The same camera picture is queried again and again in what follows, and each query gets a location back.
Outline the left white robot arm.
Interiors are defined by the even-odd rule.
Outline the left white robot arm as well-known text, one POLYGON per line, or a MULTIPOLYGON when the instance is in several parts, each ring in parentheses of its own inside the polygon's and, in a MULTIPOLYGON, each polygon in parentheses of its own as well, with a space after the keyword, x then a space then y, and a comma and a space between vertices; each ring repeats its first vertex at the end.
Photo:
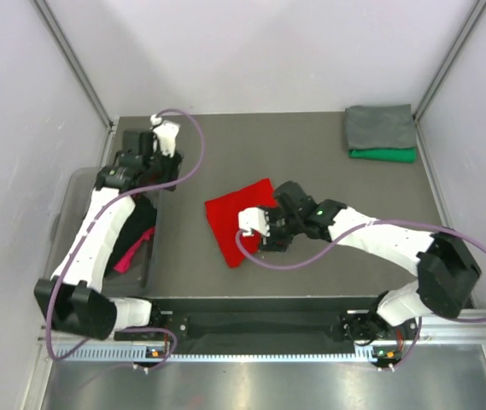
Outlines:
POLYGON ((88 211, 69 251, 51 277, 34 287, 52 330, 98 340, 129 327, 148 339, 161 333, 163 319, 153 312, 152 302, 108 298, 102 285, 113 268, 110 257, 120 234, 152 208, 135 189, 178 177, 182 161, 176 150, 178 134, 179 126, 170 121, 148 131, 125 131, 114 162, 97 173, 88 211))

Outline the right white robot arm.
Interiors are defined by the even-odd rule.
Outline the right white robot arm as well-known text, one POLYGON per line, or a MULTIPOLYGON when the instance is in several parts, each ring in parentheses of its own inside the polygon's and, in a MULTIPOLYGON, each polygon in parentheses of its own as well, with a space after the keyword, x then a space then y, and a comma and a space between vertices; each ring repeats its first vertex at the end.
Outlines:
POLYGON ((247 227, 261 235, 260 248, 282 252, 297 235, 337 243, 391 262, 415 279, 378 296, 370 310, 352 319, 351 337, 374 341, 389 337, 399 325, 423 315, 457 319, 481 271, 466 244, 443 231, 414 231, 382 224, 349 205, 316 202, 288 181, 273 192, 273 207, 259 207, 247 227))

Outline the red t shirt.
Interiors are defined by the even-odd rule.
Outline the red t shirt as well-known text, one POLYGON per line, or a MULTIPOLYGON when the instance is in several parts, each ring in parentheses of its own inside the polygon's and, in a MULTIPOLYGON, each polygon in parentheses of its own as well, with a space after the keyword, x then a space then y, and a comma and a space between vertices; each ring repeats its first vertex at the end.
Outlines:
POLYGON ((245 256, 238 249, 238 214, 246 208, 275 208, 270 179, 261 179, 241 190, 205 201, 205 213, 220 252, 229 268, 238 267, 245 256))

